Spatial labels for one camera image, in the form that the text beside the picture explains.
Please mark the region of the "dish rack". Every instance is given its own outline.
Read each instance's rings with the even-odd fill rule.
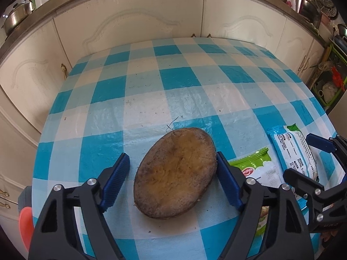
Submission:
[[[347,84],[347,60],[339,53],[339,51],[336,49],[333,43],[330,44],[330,54],[329,54],[328,60],[331,60],[334,63],[334,65],[337,67],[337,70],[341,74],[342,79],[345,77],[344,85],[346,85]],[[335,96],[329,102],[325,102],[324,98],[318,94],[318,91],[316,89],[316,84],[313,85],[311,92],[319,100],[319,103],[324,108],[324,110],[327,111],[330,107],[334,106],[336,99],[339,98],[342,92],[342,89],[339,88]]]

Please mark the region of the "white cabinet door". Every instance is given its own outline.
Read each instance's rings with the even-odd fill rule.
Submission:
[[[21,189],[32,184],[37,147],[1,116],[0,134],[0,190],[17,202]]]
[[[307,31],[287,19],[275,56],[298,74],[306,63],[312,41],[313,37]]]
[[[305,84],[310,80],[312,73],[316,69],[312,66],[319,63],[323,53],[324,47],[317,40],[313,40],[311,48],[309,49],[308,55],[306,57],[305,65],[300,70],[300,73],[298,75]]]
[[[201,36],[254,43],[275,53],[286,18],[255,0],[205,0]]]
[[[200,36],[203,0],[90,0],[54,18],[74,66],[84,56],[153,39]]]
[[[64,82],[68,59],[52,21],[24,40],[0,67],[0,85],[23,116],[40,132]]]
[[[11,203],[8,204],[11,206],[10,209],[0,206],[0,225],[14,247],[20,252],[20,254],[23,255],[25,259],[28,259],[28,251],[26,250],[20,237],[18,226],[18,206]]]

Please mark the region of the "wet wipes package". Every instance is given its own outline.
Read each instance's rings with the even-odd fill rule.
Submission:
[[[318,181],[316,162],[300,129],[291,126],[275,126],[268,130],[276,148],[283,171],[292,168]],[[296,195],[300,209],[306,207],[306,200]]]

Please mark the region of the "table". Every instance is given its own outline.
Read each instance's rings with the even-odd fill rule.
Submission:
[[[63,84],[44,126],[33,174],[34,222],[55,184],[81,185],[125,152],[131,169],[104,216],[126,259],[216,260],[238,216],[218,179],[186,214],[153,220],[133,201],[142,158],[171,129],[199,127],[228,160],[267,146],[280,168],[266,130],[294,123],[305,136],[336,135],[304,83],[268,50],[251,43],[165,39],[84,57]],[[326,188],[337,185],[344,173],[335,158],[312,152],[320,182]],[[76,216],[83,247],[93,255],[81,212],[76,210]],[[311,238],[316,252],[319,236]],[[250,255],[260,243],[256,237]]]

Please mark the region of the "blue gripper pad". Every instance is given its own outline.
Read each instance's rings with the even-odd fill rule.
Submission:
[[[235,206],[238,211],[242,211],[244,204],[240,199],[241,189],[231,174],[230,165],[224,157],[217,153],[217,177],[222,185],[223,191],[228,199],[230,205]]]
[[[333,153],[336,148],[332,141],[319,137],[315,134],[308,134],[306,136],[306,142],[309,146],[325,151],[326,153]]]
[[[101,180],[104,180],[109,175],[108,180],[105,181],[105,184],[102,186],[102,199],[99,205],[102,213],[115,203],[119,190],[122,187],[129,170],[129,156],[126,153],[122,153],[113,167],[104,169],[100,174],[99,178],[101,178]]]

